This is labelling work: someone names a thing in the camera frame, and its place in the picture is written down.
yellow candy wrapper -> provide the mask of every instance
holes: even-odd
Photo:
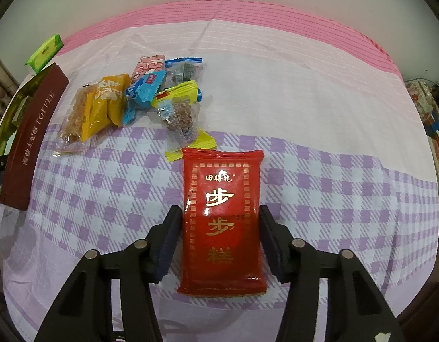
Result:
[[[198,129],[199,136],[197,139],[191,143],[189,146],[190,148],[195,149],[214,149],[216,148],[216,141],[215,139],[207,134],[204,130]],[[176,150],[174,152],[164,152],[166,155],[166,158],[169,162],[174,162],[175,160],[179,160],[180,158],[183,158],[182,149]]]
[[[53,154],[55,157],[86,151],[91,146],[89,141],[82,141],[82,127],[85,121],[85,106],[87,104],[88,94],[90,94],[90,104],[88,106],[89,109],[91,109],[95,91],[95,84],[85,85],[77,90],[71,102],[70,110],[63,120],[57,135]]]
[[[96,85],[96,91],[87,95],[82,142],[112,123],[122,126],[126,106],[124,92],[130,83],[131,79],[127,73],[103,77]]]
[[[190,103],[194,103],[196,101],[201,101],[202,93],[200,92],[196,81],[187,81],[158,93],[158,95],[152,100],[151,105],[154,108],[158,108],[158,103],[160,101],[172,98],[187,98]]]

red snack package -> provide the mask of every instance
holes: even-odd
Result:
[[[259,239],[259,170],[264,152],[183,148],[182,282],[191,296],[265,293]]]

purple checkered fabric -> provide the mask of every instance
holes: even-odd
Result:
[[[59,125],[49,127],[34,174],[27,218],[42,235],[81,257],[125,248],[182,206],[182,162],[163,156],[163,129],[109,131],[84,155],[52,157]],[[386,169],[366,155],[330,154],[282,139],[210,132],[219,150],[262,149],[261,204],[314,247],[350,248],[380,289],[401,284],[436,256],[436,183]],[[152,286],[164,298],[226,309],[284,307],[287,287],[267,274],[264,296],[207,300],[176,293],[179,253],[168,277]],[[326,294],[321,294],[325,302]]]

transparent candy bag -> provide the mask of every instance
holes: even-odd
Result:
[[[168,152],[180,150],[196,141],[199,136],[198,110],[198,103],[190,103],[187,97],[174,97],[157,103],[157,111],[168,130]]]
[[[131,83],[137,82],[147,73],[157,72],[164,69],[166,58],[164,55],[143,56],[134,68],[131,76]]]
[[[81,140],[85,142],[110,124],[123,125],[126,107],[125,89],[131,79],[127,73],[103,77],[85,101]]]
[[[167,60],[165,64],[166,82],[164,88],[170,88],[181,83],[201,77],[204,64],[202,58],[177,58]]]
[[[72,99],[70,112],[66,115],[58,132],[53,155],[81,153],[91,146],[91,140],[82,142],[82,123],[89,93],[96,91],[96,84],[85,85],[77,90]]]

candy pile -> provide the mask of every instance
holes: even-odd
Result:
[[[197,128],[202,92],[197,80],[201,58],[165,60],[164,55],[140,58],[131,77],[103,77],[78,90],[58,133],[55,156],[78,153],[94,145],[93,136],[109,125],[126,126],[137,110],[156,110],[168,131],[165,155],[182,158],[184,147],[212,149],[214,139]]]

